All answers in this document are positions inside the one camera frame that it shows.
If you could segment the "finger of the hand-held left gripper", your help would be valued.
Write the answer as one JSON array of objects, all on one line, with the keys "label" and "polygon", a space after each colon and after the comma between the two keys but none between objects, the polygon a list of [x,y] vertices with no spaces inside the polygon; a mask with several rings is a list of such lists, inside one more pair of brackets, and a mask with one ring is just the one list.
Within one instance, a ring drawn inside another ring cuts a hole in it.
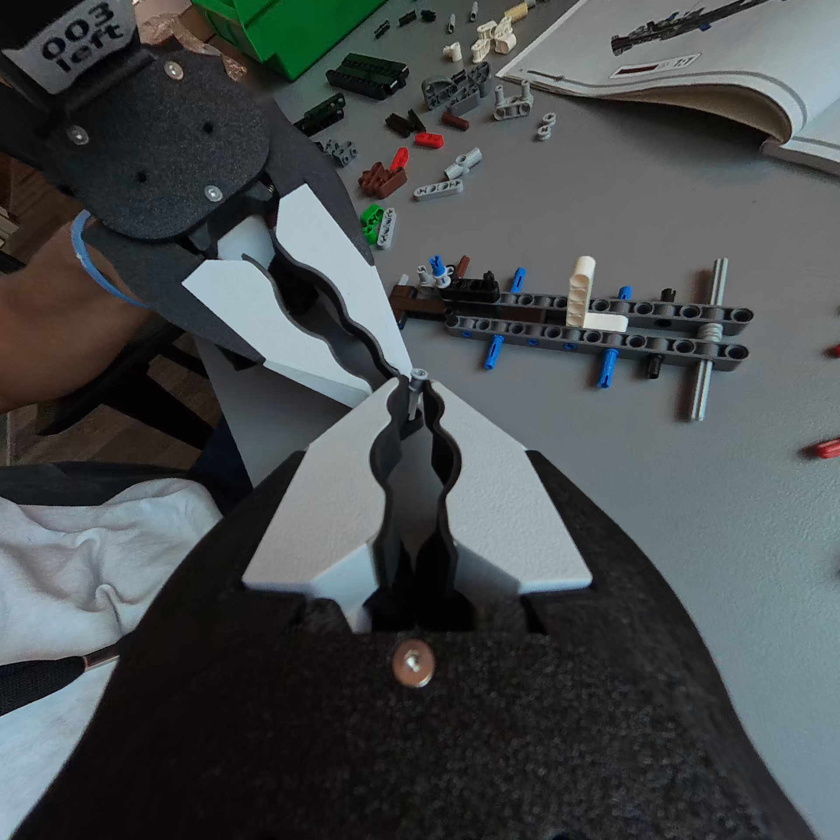
[{"label": "finger of the hand-held left gripper", "polygon": [[275,281],[252,259],[207,260],[182,284],[257,350],[267,369],[350,407],[372,394],[325,339],[294,323]]},{"label": "finger of the hand-held left gripper", "polygon": [[279,200],[274,227],[252,213],[217,242],[217,259],[252,259],[298,326],[325,339],[367,382],[409,376],[412,362],[376,268],[308,185]]}]

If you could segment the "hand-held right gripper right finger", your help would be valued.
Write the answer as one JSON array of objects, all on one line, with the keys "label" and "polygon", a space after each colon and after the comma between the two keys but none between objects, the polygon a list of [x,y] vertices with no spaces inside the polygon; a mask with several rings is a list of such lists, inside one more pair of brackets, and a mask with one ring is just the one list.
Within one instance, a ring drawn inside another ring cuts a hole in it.
[{"label": "hand-held right gripper right finger", "polygon": [[436,594],[583,589],[592,573],[514,437],[437,381],[424,386],[432,467],[442,483],[436,556],[418,562]]}]

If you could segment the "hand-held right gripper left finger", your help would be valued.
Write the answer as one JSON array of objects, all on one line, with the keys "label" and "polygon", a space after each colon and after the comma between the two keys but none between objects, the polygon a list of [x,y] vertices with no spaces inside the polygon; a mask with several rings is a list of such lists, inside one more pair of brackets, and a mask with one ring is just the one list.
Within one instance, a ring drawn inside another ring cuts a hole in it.
[{"label": "hand-held right gripper left finger", "polygon": [[245,588],[338,604],[350,629],[415,626],[411,561],[389,478],[410,388],[383,384],[308,447],[243,574]]}]

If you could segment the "person's left forearm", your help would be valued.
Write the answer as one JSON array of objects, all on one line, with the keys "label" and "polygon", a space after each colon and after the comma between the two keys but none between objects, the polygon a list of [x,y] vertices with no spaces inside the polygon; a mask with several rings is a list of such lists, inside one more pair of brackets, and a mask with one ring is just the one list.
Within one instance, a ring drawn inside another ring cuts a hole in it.
[{"label": "person's left forearm", "polygon": [[1,414],[66,396],[105,371],[155,316],[102,288],[64,224],[1,278]]}]

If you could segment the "brown lego brick piece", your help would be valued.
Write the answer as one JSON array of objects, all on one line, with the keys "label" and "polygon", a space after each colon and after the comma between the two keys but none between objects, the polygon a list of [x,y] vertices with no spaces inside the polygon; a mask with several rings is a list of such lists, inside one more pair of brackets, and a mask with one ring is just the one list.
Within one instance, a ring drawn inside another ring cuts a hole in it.
[{"label": "brown lego brick piece", "polygon": [[365,195],[382,200],[404,186],[406,182],[407,175],[404,168],[398,166],[394,170],[389,170],[380,161],[364,171],[358,180],[360,189]]}]

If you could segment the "dark lego beam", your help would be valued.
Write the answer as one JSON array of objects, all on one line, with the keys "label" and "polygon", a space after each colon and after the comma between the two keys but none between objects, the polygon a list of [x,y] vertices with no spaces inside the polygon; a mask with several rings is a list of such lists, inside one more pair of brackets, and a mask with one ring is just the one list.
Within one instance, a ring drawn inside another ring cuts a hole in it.
[{"label": "dark lego beam", "polygon": [[311,138],[324,131],[344,118],[345,97],[342,93],[335,93],[321,101],[318,105],[307,110],[304,115],[293,124],[295,128]]}]

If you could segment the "long grey lego beam assembly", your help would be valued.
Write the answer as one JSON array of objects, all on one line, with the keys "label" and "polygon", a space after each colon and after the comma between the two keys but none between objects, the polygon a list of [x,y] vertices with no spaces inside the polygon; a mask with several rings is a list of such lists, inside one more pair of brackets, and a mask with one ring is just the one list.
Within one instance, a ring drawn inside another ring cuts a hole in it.
[{"label": "long grey lego beam assembly", "polygon": [[653,381],[666,365],[682,365],[694,373],[689,420],[702,421],[714,371],[732,371],[749,357],[734,340],[753,321],[749,308],[726,306],[723,300],[729,263],[715,261],[709,300],[685,303],[671,288],[658,299],[635,299],[623,287],[615,297],[592,297],[595,262],[581,257],[563,295],[528,293],[519,268],[511,288],[503,290],[491,272],[482,278],[464,276],[469,260],[446,266],[433,257],[418,269],[419,285],[404,276],[389,302],[397,326],[409,319],[441,322],[450,335],[486,340],[485,368],[495,368],[503,345],[538,350],[593,354],[600,365],[596,388],[613,381],[616,363],[636,361],[644,378]]}]

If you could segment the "light grey angled lego connector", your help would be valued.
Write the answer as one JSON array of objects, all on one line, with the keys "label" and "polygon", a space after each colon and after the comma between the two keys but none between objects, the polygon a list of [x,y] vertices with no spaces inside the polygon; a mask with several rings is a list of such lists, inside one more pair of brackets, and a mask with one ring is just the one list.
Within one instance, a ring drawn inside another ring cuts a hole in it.
[{"label": "light grey angled lego connector", "polygon": [[497,122],[510,119],[520,119],[529,116],[533,106],[533,96],[530,81],[520,82],[520,92],[515,96],[507,96],[503,85],[498,84],[494,90],[493,119]]}]

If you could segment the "crumpled brown plastic wrap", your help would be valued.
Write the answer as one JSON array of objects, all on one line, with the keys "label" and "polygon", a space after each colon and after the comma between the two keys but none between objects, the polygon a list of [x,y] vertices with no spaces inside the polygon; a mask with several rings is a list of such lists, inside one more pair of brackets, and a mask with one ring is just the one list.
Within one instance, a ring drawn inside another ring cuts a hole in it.
[{"label": "crumpled brown plastic wrap", "polygon": [[224,63],[227,75],[233,81],[242,81],[247,76],[246,67],[235,58],[227,56],[214,45],[202,41],[174,13],[153,14],[151,16],[140,11],[140,6],[133,6],[136,17],[140,42],[145,46],[161,46],[168,39],[175,41],[184,49],[202,56],[220,58]]}]

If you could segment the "blue wristband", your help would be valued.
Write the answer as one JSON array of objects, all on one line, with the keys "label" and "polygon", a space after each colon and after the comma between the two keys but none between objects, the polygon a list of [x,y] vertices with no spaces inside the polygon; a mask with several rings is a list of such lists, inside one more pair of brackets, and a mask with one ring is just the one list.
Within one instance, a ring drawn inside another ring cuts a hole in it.
[{"label": "blue wristband", "polygon": [[130,306],[149,311],[150,308],[141,301],[130,297],[124,293],[117,286],[100,271],[90,257],[88,246],[83,239],[83,231],[87,222],[91,219],[91,214],[87,209],[82,209],[79,214],[73,219],[70,225],[70,244],[73,253],[80,263],[80,266],[87,272],[90,278],[104,291],[114,298],[117,298]]}]

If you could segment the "black office chair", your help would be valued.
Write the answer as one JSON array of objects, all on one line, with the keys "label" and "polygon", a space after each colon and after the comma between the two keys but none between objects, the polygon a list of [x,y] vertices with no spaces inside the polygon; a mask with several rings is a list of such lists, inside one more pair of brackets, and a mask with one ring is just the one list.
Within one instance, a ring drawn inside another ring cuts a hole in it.
[{"label": "black office chair", "polygon": [[45,437],[63,433],[105,405],[186,445],[203,449],[213,434],[211,425],[149,374],[152,361],[161,356],[207,379],[203,363],[175,346],[184,333],[165,319],[154,317],[97,378],[56,401],[39,403],[35,434]]}]

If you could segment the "green plastic bin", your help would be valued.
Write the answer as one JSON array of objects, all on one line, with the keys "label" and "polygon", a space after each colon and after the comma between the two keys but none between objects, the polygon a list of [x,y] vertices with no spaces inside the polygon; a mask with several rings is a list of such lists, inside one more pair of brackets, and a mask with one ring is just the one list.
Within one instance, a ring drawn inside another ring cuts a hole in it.
[{"label": "green plastic bin", "polygon": [[383,1],[193,1],[215,35],[294,81]]}]

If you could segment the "white shirt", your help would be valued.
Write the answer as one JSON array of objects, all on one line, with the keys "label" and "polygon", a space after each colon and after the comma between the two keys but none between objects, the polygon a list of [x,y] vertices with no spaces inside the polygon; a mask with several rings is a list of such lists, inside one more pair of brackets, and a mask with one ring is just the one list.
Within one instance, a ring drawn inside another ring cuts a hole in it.
[{"label": "white shirt", "polygon": [[[204,487],[177,478],[139,483],[99,506],[2,499],[2,664],[117,643],[221,518]],[[96,668],[2,716],[2,838],[14,834],[77,746],[113,669]]]}]

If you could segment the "instruction booklet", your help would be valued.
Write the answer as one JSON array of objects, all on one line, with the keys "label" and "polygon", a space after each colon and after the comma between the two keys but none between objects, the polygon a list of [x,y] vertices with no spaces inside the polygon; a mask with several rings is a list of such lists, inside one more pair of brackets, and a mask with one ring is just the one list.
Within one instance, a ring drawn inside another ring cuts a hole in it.
[{"label": "instruction booklet", "polygon": [[838,1],[578,2],[497,76],[722,116],[838,175]]}]

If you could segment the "dark grey lego frame cluster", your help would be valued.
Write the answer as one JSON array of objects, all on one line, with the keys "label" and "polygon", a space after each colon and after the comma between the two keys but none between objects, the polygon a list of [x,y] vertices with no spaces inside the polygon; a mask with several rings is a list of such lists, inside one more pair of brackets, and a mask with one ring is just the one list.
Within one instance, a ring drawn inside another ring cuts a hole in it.
[{"label": "dark grey lego frame cluster", "polygon": [[439,107],[463,117],[480,105],[489,93],[490,64],[481,61],[470,70],[461,70],[452,77],[429,77],[422,82],[422,92],[428,110]]}]

